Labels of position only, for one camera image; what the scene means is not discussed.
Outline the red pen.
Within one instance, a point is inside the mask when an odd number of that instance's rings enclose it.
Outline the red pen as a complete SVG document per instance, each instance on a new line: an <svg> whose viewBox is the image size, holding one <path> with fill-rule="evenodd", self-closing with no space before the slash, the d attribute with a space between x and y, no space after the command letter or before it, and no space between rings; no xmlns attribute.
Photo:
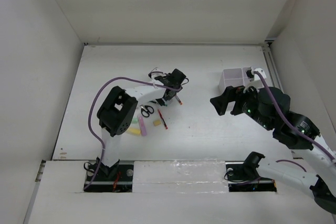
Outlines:
<svg viewBox="0 0 336 224"><path fill-rule="evenodd" d="M158 114L159 114L159 116L160 116L160 119L161 119L161 121L162 121L162 123L163 123L165 129L168 130L168 126L167 126L167 124L166 124L166 122L165 122L165 120L164 120L164 117L163 117L162 112L160 111L160 109L158 109Z"/></svg>
<svg viewBox="0 0 336 224"><path fill-rule="evenodd" d="M179 98L177 95L175 96L175 98L176 98L176 100L178 101L178 103L179 103L180 105L183 105L182 101L180 100L180 98Z"/></svg>

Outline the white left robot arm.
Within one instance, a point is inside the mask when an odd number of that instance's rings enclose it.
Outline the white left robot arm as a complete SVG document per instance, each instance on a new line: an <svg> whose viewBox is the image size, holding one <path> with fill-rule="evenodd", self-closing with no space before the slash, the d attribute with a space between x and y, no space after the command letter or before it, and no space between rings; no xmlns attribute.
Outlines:
<svg viewBox="0 0 336 224"><path fill-rule="evenodd" d="M119 169L121 135L131 126L137 109L149 102L165 106L182 90L186 75L178 69L164 73L157 68L149 73L150 82L122 78L138 83L137 87L123 89L115 86L98 109L97 118L102 128L104 154L97 158L96 172L99 180L113 180Z"/></svg>

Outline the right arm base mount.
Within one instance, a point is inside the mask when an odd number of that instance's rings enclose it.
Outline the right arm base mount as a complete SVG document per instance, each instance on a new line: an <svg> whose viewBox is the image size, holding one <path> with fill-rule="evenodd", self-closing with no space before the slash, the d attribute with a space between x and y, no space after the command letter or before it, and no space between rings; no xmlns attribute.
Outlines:
<svg viewBox="0 0 336 224"><path fill-rule="evenodd" d="M242 163L226 165L224 179L228 182L230 193L277 192L274 180L258 175L249 177L243 172Z"/></svg>

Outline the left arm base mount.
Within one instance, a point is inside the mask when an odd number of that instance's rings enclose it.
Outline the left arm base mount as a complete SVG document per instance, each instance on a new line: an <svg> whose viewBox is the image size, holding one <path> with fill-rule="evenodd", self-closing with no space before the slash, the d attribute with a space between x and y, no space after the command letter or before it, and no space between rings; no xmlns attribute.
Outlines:
<svg viewBox="0 0 336 224"><path fill-rule="evenodd" d="M133 186L133 164L116 163L111 167L103 164L91 182L97 169L97 164L86 162L87 172L83 190L87 193L131 193Z"/></svg>

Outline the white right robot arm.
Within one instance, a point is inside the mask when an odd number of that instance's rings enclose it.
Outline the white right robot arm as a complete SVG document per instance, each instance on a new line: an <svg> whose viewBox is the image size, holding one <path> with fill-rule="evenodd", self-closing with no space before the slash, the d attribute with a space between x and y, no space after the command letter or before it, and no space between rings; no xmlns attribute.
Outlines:
<svg viewBox="0 0 336 224"><path fill-rule="evenodd" d="M316 125L306 116L290 111L290 96L280 89L227 87L210 99L218 115L245 114L263 129L272 132L279 143L302 157L314 173L301 172L265 155L251 152L242 164L227 172L232 183L251 183L260 178L274 179L309 196L325 211L335 214L335 153L330 150Z"/></svg>

